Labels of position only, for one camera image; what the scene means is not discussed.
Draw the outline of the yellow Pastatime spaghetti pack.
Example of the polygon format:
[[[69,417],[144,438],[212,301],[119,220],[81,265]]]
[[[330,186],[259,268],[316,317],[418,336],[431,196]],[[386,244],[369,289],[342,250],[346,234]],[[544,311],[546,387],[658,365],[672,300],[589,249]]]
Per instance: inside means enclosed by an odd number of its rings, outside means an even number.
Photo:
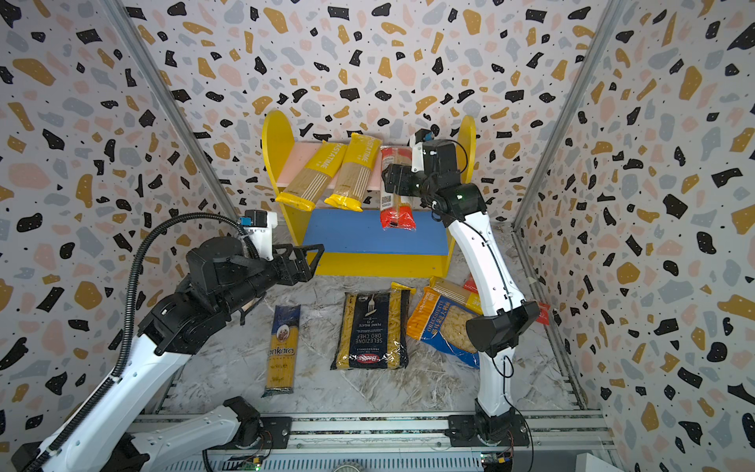
[[[323,142],[276,201],[302,212],[312,212],[340,169],[346,149],[344,144]]]

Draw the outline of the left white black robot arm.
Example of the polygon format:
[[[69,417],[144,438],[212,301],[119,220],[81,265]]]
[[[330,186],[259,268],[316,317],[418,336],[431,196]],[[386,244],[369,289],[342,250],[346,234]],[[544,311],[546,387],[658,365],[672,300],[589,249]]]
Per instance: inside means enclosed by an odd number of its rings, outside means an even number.
[[[215,446],[265,446],[257,409],[232,397],[197,422],[141,439],[127,430],[157,391],[206,342],[223,330],[234,313],[247,316],[254,300],[269,289],[311,280],[324,245],[274,245],[271,257],[251,257],[244,243],[214,237],[187,255],[188,275],[136,323],[124,317],[116,365],[98,389],[56,432],[22,450],[29,456],[19,471],[146,471],[171,458]]]

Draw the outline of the red clear spaghetti pack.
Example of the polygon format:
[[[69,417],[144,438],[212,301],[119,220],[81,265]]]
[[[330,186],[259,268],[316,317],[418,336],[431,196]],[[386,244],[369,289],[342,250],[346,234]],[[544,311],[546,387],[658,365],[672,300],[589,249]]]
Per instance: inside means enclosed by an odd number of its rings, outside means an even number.
[[[383,229],[415,230],[409,185],[412,183],[412,153],[406,147],[381,150],[381,200],[379,219]]]

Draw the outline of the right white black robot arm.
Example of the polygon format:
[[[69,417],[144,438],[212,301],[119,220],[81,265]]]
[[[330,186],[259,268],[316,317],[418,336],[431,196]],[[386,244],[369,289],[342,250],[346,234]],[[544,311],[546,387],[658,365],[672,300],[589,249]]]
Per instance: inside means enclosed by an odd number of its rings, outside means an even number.
[[[460,247],[480,296],[481,316],[466,323],[480,353],[480,388],[473,436],[485,444],[513,437],[517,410],[510,398],[512,357],[522,334],[540,314],[513,281],[495,241],[491,218],[479,188],[462,181],[454,140],[411,146],[410,164],[391,164],[382,173],[385,190],[420,200]]]

